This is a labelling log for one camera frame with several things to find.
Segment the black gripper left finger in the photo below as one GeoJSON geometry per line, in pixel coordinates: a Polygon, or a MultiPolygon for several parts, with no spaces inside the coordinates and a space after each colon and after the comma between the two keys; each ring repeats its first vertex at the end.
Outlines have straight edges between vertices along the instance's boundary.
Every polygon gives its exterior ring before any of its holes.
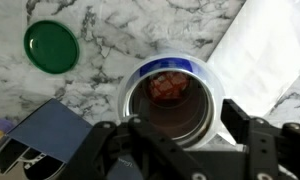
{"type": "Polygon", "coordinates": [[[133,157],[144,180],[210,180],[210,174],[173,140],[139,117],[128,121],[133,157]]]}

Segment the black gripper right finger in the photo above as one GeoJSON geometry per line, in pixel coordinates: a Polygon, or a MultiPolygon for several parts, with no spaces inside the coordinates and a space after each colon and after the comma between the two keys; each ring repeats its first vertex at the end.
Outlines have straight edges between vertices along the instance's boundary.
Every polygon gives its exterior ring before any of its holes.
{"type": "Polygon", "coordinates": [[[265,121],[252,120],[233,100],[223,101],[221,120],[238,144],[245,145],[246,178],[276,180],[279,173],[275,139],[260,132],[265,121]]]}

